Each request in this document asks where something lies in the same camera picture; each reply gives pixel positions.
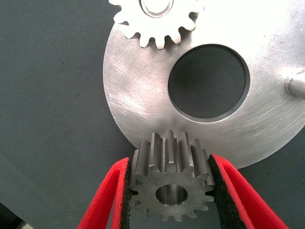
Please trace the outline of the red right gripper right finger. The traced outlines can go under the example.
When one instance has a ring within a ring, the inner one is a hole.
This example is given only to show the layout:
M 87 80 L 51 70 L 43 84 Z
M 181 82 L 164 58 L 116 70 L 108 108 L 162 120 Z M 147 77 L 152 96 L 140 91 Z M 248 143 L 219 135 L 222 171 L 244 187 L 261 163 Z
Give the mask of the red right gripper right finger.
M 225 158 L 209 156 L 214 201 L 223 229 L 286 229 L 288 226 Z

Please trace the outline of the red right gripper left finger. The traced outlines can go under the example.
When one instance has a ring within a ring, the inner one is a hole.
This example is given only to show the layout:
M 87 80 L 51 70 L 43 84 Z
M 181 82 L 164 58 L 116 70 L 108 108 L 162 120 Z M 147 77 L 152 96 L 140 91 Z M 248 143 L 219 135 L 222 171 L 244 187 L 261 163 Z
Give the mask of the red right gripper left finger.
M 112 229 L 129 228 L 130 168 L 128 157 L 113 164 L 80 221 L 79 229 L 105 229 L 111 213 Z

